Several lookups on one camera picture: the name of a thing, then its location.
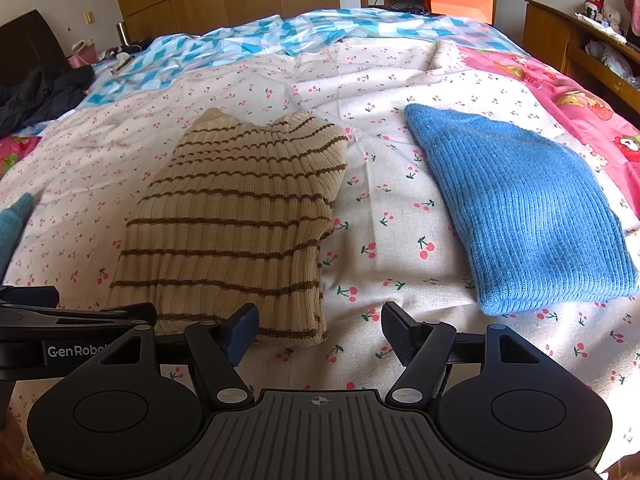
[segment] dark clothing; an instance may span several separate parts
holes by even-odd
[[[94,80],[90,65],[37,68],[20,84],[0,86],[0,139],[41,121],[57,119],[78,106]]]

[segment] folded sweater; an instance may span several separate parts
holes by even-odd
[[[408,105],[490,316],[640,292],[620,221],[577,153],[511,123]]]
[[[151,301],[159,329],[260,312],[258,339],[326,337],[318,253],[346,164],[344,130],[295,113],[255,126],[212,108],[127,223],[109,306]]]

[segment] beige striped sweater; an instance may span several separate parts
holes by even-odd
[[[319,246],[346,167],[344,131],[295,113],[268,126],[212,108],[127,223],[108,306],[151,301],[162,332],[260,311],[258,339],[326,337]]]

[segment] teal fabric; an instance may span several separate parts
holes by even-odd
[[[577,153],[512,123],[404,109],[489,316],[640,293],[620,221]]]
[[[22,195],[11,207],[0,211],[0,276],[4,279],[24,225],[31,216],[34,199],[29,193]]]

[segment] stuffed toy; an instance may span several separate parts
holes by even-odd
[[[604,0],[586,0],[584,2],[584,15],[594,22],[602,22],[602,7]]]
[[[620,34],[620,23],[622,23],[622,15],[620,11],[615,7],[610,6],[609,4],[604,4],[602,6],[602,19],[603,21],[609,22],[609,27],[615,30],[618,34]]]

